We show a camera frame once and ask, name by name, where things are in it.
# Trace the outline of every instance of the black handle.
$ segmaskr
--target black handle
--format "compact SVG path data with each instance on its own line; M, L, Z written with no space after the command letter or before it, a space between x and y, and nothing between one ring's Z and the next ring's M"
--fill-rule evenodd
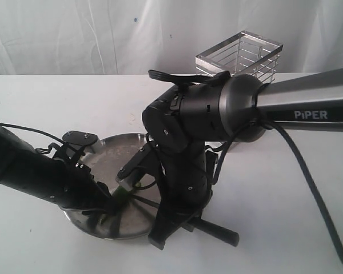
M198 228L199 230L218 238L221 241L233 245L234 247L236 247L239 243L239 234L227 228L220 227L219 225L196 217L189 220L188 223L194 225L194 227Z

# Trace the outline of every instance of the white table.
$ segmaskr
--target white table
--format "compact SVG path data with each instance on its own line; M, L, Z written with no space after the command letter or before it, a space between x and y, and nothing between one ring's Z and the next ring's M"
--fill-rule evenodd
M302 74L278 74L277 80ZM0 76L0 122L57 136L145 132L142 110L170 84L146 75ZM51 140L13 130L34 147ZM290 131L343 241L343 133ZM163 251L79 231L57 206L0 185L0 273L343 273L294 156L278 133L226 157L204 219L240 233L231 247L178 230Z

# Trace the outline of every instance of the white backdrop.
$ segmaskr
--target white backdrop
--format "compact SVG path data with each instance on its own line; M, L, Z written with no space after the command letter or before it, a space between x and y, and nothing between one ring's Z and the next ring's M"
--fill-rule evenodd
M284 44L279 72L343 67L343 0L0 0L0 74L194 73L241 30Z

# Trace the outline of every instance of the white curtain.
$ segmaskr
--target white curtain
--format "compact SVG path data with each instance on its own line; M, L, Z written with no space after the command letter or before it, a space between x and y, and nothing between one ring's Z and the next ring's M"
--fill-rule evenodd
M343 0L0 0L0 74L194 73L241 30L284 44L279 72L343 67Z

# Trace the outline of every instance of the white tabletop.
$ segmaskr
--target white tabletop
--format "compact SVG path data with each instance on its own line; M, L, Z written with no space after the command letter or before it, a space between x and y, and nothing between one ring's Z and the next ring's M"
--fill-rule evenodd
M302 74L278 74L277 80ZM145 132L142 110L170 84L146 75L0 76L0 122L57 136ZM51 140L13 130L34 147ZM343 133L289 131L343 241ZM274 131L228 153L204 219L240 233L234 248L178 230L158 250L146 237L79 231L56 205L0 185L0 273L343 273L301 170Z

